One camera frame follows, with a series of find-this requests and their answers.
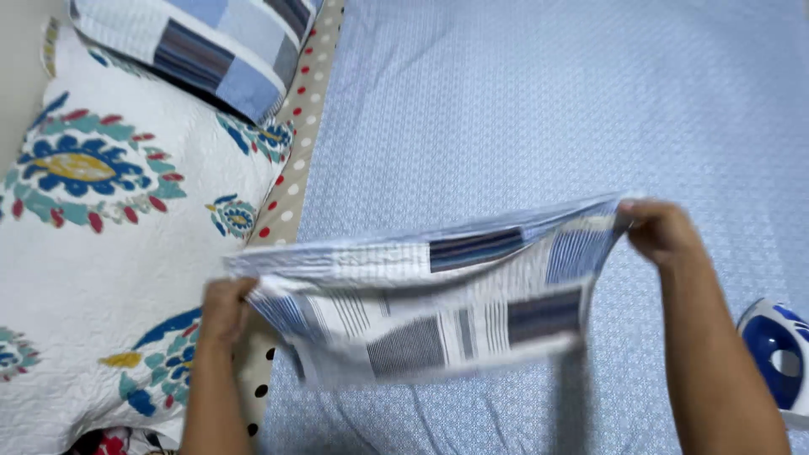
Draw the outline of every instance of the striped patchwork fabric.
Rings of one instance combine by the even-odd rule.
[[[623,194],[431,232],[250,249],[233,276],[306,382],[469,374],[577,346]]]
[[[323,0],[66,0],[76,28],[259,126],[292,84]]]

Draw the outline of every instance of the blue and white iron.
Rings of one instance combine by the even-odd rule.
[[[809,324],[783,304],[761,299],[744,312],[738,331],[786,426],[809,430]]]

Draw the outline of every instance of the black polka dot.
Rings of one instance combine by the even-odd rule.
[[[261,398],[267,394],[267,384],[256,387],[256,398]]]

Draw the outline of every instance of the yellow leaf motif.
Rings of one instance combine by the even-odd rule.
[[[135,368],[141,362],[141,355],[137,352],[124,352],[99,359],[99,362],[115,368]]]

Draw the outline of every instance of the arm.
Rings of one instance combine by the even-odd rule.
[[[255,279],[208,285],[181,444],[185,455],[252,454],[231,352],[248,314],[242,298],[255,285]]]
[[[714,268],[688,216],[665,202],[622,202],[629,239],[659,268],[666,376],[686,455],[788,454],[775,401],[736,334]]]

